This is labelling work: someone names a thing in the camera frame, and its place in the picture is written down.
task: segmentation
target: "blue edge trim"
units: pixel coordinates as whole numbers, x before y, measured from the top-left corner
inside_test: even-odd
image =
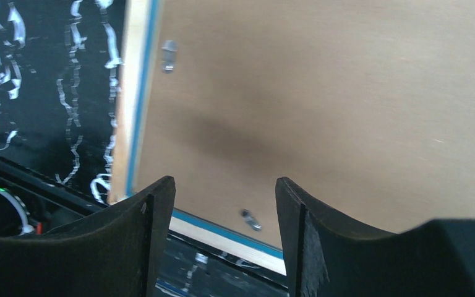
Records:
[[[146,92],[146,81],[148,79],[148,70],[153,69],[153,66],[150,65],[150,67],[146,67],[146,65],[149,64],[149,59],[150,59],[150,51],[152,50],[152,44],[153,44],[153,37],[154,37],[154,29],[157,21],[157,12],[159,10],[159,2],[161,0],[152,0],[152,4],[150,5],[150,18],[148,20],[148,31],[147,31],[147,36],[146,36],[146,42],[145,42],[145,51],[143,54],[145,55],[143,59],[143,69],[141,73],[141,78],[140,78],[140,89],[139,89],[139,95],[137,98],[137,104],[136,104],[136,115],[135,115],[135,124],[134,124],[134,137],[132,140],[132,147],[131,147],[131,156],[136,156],[137,154],[137,143],[139,141],[139,131],[141,127],[141,117],[142,117],[142,111],[144,107],[144,102],[145,102],[145,92]],[[132,185],[134,182],[134,171],[135,171],[135,158],[132,157],[129,162],[129,167],[128,167],[128,175],[127,175],[127,187],[126,187],[126,196],[130,197],[132,195]],[[258,251],[264,252],[268,255],[277,257],[279,259],[283,259],[283,253],[270,246],[266,246],[262,243],[258,243],[256,241],[250,240],[246,238],[245,236],[236,234],[232,231],[226,230],[222,227],[216,226],[214,224],[205,222],[203,220],[200,220],[198,218],[194,218],[190,215],[180,213],[174,210],[172,216],[174,218],[178,218],[182,221],[185,221],[191,225],[194,225],[199,228],[203,228],[207,231],[210,231],[212,233],[216,233],[222,237],[228,238],[232,241],[235,241],[237,243],[241,243],[245,246],[248,246],[250,248],[256,249]]]

